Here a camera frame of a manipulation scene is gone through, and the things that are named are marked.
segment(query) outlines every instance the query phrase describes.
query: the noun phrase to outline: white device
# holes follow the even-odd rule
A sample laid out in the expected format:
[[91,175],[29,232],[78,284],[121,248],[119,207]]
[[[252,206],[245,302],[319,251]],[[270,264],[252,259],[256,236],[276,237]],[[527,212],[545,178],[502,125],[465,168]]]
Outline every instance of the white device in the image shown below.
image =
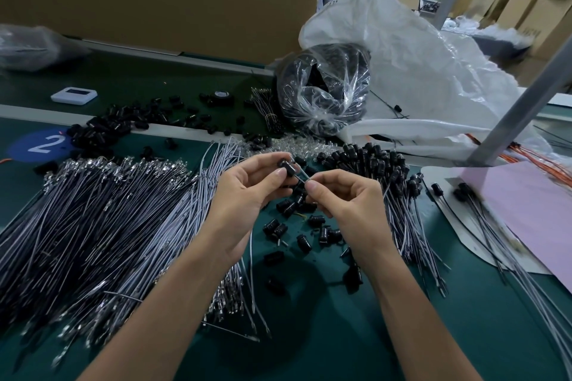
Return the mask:
[[89,103],[97,96],[93,89],[69,87],[52,95],[52,101],[56,103],[83,105]]

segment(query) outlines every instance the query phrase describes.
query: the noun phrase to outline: hand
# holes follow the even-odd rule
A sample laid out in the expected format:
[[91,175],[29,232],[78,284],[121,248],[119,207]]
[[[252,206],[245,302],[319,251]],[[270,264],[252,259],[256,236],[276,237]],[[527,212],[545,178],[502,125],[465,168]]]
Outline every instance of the hand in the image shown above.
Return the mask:
[[288,197],[297,183],[288,178],[286,169],[278,168],[282,159],[291,160],[287,152],[255,155],[228,169],[218,179],[211,209],[197,239],[219,251],[232,267],[240,260],[260,209],[271,200]]
[[386,218],[379,182],[343,170],[320,172],[305,185],[306,202],[338,221],[358,265],[368,274],[379,255],[399,255]]

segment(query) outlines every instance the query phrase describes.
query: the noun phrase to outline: digital display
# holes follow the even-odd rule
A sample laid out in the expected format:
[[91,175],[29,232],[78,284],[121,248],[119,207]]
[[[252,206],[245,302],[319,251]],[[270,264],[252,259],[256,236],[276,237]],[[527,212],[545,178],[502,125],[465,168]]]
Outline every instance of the digital display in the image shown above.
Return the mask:
[[91,93],[90,90],[81,90],[81,89],[68,89],[66,90],[67,93],[75,93],[77,95],[89,95]]

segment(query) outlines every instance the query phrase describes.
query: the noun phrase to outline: pink paper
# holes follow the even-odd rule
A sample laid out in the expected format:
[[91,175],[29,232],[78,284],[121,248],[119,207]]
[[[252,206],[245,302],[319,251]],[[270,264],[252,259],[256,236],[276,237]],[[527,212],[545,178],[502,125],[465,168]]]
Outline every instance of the pink paper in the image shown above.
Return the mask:
[[572,196],[566,189],[527,161],[463,168],[459,176],[572,292]]

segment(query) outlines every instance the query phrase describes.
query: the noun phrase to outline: forearm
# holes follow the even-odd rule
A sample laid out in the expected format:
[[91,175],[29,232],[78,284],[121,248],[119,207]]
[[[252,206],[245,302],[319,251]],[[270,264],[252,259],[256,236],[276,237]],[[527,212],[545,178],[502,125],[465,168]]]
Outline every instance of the forearm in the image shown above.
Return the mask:
[[196,239],[78,380],[172,380],[225,272]]
[[370,281],[405,378],[481,380],[397,250],[379,257]]

